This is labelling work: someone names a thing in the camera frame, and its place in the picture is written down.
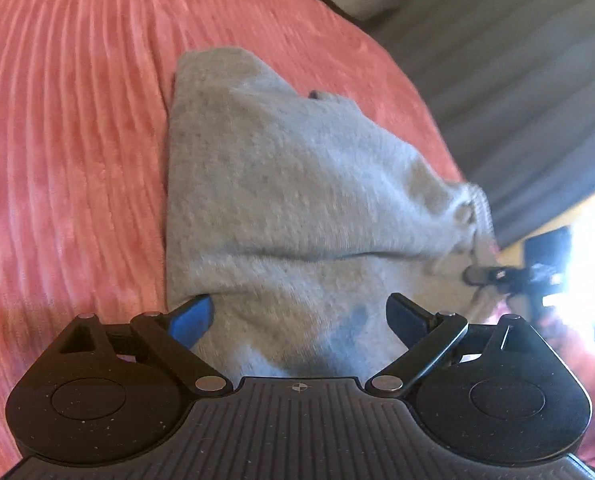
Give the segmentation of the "grey sweatpants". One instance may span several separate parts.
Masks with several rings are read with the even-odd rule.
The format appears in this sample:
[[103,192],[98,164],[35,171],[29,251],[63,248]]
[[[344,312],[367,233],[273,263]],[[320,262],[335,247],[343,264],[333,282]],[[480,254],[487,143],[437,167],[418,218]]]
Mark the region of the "grey sweatpants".
[[188,52],[168,146],[166,299],[212,298],[194,350],[231,380],[369,378],[405,350],[394,292],[474,323],[500,304],[462,278],[495,260],[483,191],[343,96],[301,96],[241,49]]

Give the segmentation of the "grey curtain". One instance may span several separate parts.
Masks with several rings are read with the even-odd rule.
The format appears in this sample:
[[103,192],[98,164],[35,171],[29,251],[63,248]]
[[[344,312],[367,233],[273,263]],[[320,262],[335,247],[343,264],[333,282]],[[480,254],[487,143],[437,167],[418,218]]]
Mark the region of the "grey curtain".
[[595,0],[411,0],[375,26],[501,246],[595,192]]

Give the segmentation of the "pink ribbed bedspread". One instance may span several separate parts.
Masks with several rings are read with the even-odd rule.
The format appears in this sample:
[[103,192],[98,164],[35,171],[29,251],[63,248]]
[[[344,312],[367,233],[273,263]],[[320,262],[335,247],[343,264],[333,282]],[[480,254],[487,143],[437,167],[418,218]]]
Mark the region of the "pink ribbed bedspread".
[[8,394],[71,318],[163,306],[174,74],[216,47],[348,96],[460,179],[412,82],[318,0],[0,0],[0,477]]

